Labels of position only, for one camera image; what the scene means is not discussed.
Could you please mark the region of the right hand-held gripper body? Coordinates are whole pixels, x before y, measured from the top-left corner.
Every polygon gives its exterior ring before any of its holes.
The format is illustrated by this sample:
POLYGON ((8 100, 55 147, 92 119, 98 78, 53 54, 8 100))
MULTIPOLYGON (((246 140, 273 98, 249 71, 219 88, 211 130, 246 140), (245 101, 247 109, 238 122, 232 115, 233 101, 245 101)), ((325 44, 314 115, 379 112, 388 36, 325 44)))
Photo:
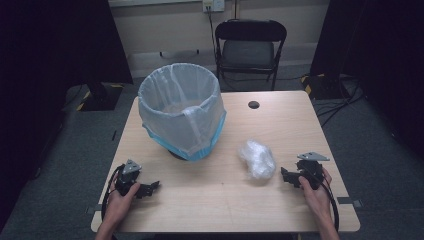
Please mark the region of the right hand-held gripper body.
POLYGON ((320 161, 329 161, 329 158, 316 152, 298 154, 297 157, 296 166, 300 174, 309 181, 313 190, 317 190, 324 180, 320 161))

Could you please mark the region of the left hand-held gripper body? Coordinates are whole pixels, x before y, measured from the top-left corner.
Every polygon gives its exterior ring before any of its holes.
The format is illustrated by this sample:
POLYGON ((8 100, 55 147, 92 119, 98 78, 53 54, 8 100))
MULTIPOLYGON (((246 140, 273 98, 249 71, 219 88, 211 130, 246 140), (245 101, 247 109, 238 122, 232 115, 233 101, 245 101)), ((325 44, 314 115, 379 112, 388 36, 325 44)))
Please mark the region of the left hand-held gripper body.
POLYGON ((131 159, 128 159, 124 166, 118 171, 118 177, 115 182, 116 190, 125 196, 132 185, 136 182, 142 167, 131 159))

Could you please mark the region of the clear plastic wrap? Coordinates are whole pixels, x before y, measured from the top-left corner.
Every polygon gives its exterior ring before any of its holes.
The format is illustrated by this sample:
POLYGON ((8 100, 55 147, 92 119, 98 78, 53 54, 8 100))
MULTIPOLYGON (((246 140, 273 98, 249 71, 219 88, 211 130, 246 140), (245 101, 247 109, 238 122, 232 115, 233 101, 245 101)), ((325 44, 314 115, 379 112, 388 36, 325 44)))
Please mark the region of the clear plastic wrap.
POLYGON ((276 171, 271 149, 253 139, 247 140, 238 150, 239 157, 247 164, 248 176, 253 179, 270 179, 276 171))

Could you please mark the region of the trash bin with plastic liner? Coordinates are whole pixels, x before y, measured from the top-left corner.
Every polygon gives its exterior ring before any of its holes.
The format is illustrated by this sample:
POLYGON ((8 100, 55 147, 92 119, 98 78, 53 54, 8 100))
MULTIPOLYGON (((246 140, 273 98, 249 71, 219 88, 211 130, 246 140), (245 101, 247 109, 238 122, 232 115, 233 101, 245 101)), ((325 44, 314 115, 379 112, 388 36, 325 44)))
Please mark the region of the trash bin with plastic liner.
POLYGON ((226 120, 218 79, 190 63, 166 65, 148 75, 138 90, 138 107, 148 135, 188 161, 211 153, 226 120))

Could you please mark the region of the person's left hand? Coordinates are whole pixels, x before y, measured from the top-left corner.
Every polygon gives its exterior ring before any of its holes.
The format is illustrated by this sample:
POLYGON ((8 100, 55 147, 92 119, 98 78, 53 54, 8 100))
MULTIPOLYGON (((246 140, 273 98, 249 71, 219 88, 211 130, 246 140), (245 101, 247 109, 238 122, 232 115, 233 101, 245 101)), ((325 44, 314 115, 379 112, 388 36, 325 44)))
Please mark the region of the person's left hand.
POLYGON ((139 188, 140 184, 136 182, 130 187, 130 190, 125 196, 122 196, 118 191, 112 192, 109 195, 108 206, 103 222, 117 226, 127 215, 139 188))

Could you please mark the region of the person's right hand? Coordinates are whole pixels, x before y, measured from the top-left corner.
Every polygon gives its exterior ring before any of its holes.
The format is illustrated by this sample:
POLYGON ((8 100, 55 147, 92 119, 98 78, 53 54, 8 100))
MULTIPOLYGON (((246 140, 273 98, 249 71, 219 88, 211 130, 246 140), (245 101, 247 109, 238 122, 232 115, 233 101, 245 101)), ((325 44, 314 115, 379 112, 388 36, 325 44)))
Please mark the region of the person's right hand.
POLYGON ((301 189, 303 190, 306 203, 313 215, 318 220, 332 221, 330 197, 328 194, 332 177, 325 168, 323 168, 323 176, 324 180, 322 182, 322 185, 316 190, 312 189, 309 181, 303 176, 300 176, 298 180, 301 184, 301 189))

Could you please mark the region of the black stand base striped tape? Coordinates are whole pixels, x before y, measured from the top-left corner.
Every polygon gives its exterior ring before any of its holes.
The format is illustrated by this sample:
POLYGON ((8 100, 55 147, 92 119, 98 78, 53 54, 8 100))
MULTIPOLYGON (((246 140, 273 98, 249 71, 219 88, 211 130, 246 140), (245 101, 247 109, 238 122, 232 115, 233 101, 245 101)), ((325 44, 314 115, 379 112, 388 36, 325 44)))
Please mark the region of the black stand base striped tape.
POLYGON ((113 111, 124 86, 121 84, 91 83, 89 91, 78 105, 78 111, 113 111))
POLYGON ((306 75, 300 79, 304 91, 313 100, 346 99, 350 97, 339 76, 306 75))

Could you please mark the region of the black folding chair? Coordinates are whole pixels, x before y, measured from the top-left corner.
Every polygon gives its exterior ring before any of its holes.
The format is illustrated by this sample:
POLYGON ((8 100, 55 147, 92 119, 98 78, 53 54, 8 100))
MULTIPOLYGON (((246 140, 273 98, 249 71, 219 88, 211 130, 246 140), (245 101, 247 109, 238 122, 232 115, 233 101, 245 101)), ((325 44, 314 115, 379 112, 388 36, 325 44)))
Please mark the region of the black folding chair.
POLYGON ((225 73, 266 74, 275 82, 287 37, 285 26, 275 20, 230 19, 215 28, 217 78, 225 73))

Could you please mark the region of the black curtain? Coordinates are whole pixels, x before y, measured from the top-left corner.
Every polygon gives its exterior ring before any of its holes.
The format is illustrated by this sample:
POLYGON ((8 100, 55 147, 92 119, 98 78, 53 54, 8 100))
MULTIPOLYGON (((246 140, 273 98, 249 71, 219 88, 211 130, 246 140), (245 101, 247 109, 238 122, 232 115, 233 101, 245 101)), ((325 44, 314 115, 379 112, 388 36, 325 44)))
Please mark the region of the black curtain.
POLYGON ((0 231, 68 89, 131 81, 109 0, 0 0, 0 231))
POLYGON ((310 73, 359 78, 424 160, 424 0, 329 0, 310 73))

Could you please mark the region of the white wall outlet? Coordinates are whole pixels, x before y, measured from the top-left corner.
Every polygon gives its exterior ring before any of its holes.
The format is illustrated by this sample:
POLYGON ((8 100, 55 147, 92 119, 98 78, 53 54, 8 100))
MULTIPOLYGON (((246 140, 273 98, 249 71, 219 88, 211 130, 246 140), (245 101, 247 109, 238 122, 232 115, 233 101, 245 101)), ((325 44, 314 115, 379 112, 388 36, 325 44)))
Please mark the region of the white wall outlet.
POLYGON ((207 12, 224 12, 225 0, 202 0, 202 10, 207 12))

